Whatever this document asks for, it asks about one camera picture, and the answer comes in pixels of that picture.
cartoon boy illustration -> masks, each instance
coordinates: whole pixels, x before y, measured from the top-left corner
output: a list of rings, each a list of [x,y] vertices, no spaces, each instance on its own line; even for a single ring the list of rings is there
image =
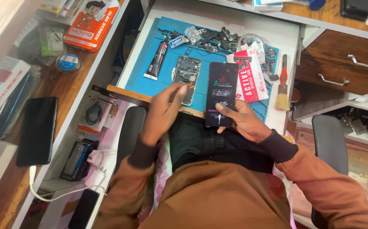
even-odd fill
[[[80,27],[85,23],[85,28],[90,29],[91,27],[89,25],[91,24],[92,20],[95,20],[94,15],[98,14],[100,9],[104,8],[105,5],[106,4],[103,1],[88,2],[85,8],[86,13],[81,16],[82,21],[76,26]]]

dark cuff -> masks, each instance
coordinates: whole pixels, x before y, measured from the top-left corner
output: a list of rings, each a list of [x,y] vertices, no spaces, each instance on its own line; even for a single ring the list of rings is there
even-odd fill
[[[275,129],[258,146],[266,152],[268,156],[278,163],[283,163],[292,159],[298,151],[298,146],[289,143],[285,138],[277,133]]]
[[[157,152],[158,144],[156,146],[148,146],[138,138],[133,153],[127,159],[127,162],[135,168],[147,169],[154,163]]]

silicone work mat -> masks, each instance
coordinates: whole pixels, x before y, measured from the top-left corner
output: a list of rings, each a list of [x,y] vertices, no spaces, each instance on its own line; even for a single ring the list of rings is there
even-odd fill
[[[129,80],[126,83],[125,89],[147,96],[154,96],[169,85],[171,85],[172,79],[174,77],[173,69],[177,65],[177,60],[179,56],[188,56],[200,59],[202,63],[198,76],[197,86],[195,89],[194,98],[192,100],[192,105],[189,108],[204,111],[204,109],[206,108],[207,100],[209,64],[211,62],[226,62],[226,55],[233,53],[232,51],[224,50],[219,47],[219,52],[208,53],[205,49],[187,44],[180,45],[175,49],[171,49],[170,47],[168,47],[164,56],[163,63],[161,64],[158,80],[152,80],[143,76],[151,63],[151,60],[153,59],[154,54],[156,53],[158,46],[160,45],[160,42],[164,40],[163,34],[169,34],[174,30],[181,34],[184,34],[185,29],[190,26],[195,26],[199,29],[202,28],[194,24],[181,22],[171,18],[156,18],[151,26],[150,32],[147,35],[142,50],[133,67]],[[266,46],[265,50],[267,50],[267,48],[274,49],[277,51],[277,53],[276,56],[273,58],[269,58],[268,56],[266,56],[266,59],[277,60],[278,49]],[[277,61],[272,64],[272,69],[276,69],[276,64]],[[272,86],[266,86],[268,94],[270,96]],[[270,98],[249,104],[262,121],[266,120],[269,102]]]

glue tube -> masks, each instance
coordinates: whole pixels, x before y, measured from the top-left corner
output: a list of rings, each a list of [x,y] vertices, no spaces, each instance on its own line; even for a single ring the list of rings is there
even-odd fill
[[[158,75],[161,68],[161,63],[163,61],[163,57],[166,54],[167,48],[168,48],[168,37],[162,42],[160,42],[159,48],[157,49],[156,54],[154,55],[153,60],[151,61],[151,64],[149,68],[147,68],[146,73],[144,74],[145,77],[150,78],[152,80],[157,80]]]

gray armrest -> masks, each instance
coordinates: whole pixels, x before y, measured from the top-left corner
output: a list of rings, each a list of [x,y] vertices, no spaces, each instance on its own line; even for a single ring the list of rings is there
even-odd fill
[[[312,118],[315,155],[340,174],[348,175],[348,152],[341,123],[336,117],[316,115]],[[327,229],[328,222],[314,208],[311,220],[319,229]]]
[[[131,107],[126,111],[122,129],[120,130],[115,172],[119,169],[122,160],[133,152],[137,137],[142,131],[146,114],[147,110],[144,107]]]

